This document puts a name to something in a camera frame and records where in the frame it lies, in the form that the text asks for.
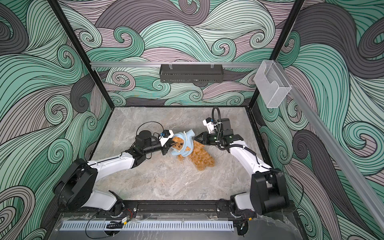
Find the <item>brown teddy bear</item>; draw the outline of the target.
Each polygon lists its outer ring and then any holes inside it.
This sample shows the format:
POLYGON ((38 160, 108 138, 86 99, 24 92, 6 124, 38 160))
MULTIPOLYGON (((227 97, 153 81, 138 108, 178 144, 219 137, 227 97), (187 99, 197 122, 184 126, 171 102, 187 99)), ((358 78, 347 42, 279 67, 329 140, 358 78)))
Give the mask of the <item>brown teddy bear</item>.
POLYGON ((194 150, 187 156, 195 165, 198 171, 203 171, 207 167, 214 167, 214 158, 204 149, 204 145, 194 141, 194 150))

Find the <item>light blue bear hoodie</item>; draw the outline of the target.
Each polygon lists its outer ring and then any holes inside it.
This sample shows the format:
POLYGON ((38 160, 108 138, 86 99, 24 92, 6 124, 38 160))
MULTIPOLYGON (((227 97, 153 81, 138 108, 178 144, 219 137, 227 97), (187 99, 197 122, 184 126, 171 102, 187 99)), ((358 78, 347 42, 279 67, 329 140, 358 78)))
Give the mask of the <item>light blue bear hoodie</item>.
POLYGON ((171 155, 182 157, 189 156, 194 150, 194 136, 195 133, 193 130, 174 134, 172 140, 175 144, 171 147, 171 155))

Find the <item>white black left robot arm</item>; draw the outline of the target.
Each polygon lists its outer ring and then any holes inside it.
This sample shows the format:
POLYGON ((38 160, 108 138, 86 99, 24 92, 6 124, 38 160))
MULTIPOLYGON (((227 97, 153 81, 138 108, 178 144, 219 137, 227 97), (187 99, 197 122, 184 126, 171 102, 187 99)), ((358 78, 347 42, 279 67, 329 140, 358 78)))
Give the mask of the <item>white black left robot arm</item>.
POLYGON ((80 208, 122 209, 123 200, 116 193, 97 191, 95 183, 114 173, 138 167, 152 153, 166 155, 175 144, 173 137, 171 130, 164 130, 158 137, 144 130, 136 135, 133 145, 120 155, 98 161, 75 160, 53 188, 58 206, 70 211, 80 208))

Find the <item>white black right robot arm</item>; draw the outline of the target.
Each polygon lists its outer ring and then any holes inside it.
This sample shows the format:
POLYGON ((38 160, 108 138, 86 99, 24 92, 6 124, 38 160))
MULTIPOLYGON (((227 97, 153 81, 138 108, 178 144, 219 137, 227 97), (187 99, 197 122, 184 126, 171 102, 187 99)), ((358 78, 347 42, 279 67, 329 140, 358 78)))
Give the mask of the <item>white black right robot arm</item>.
POLYGON ((250 190, 231 196, 234 214, 264 215, 290 205, 284 172, 266 164, 248 147, 243 137, 235 135, 228 118, 218 121, 207 118, 203 125, 207 131, 197 135, 195 141, 227 151, 251 176, 250 190))

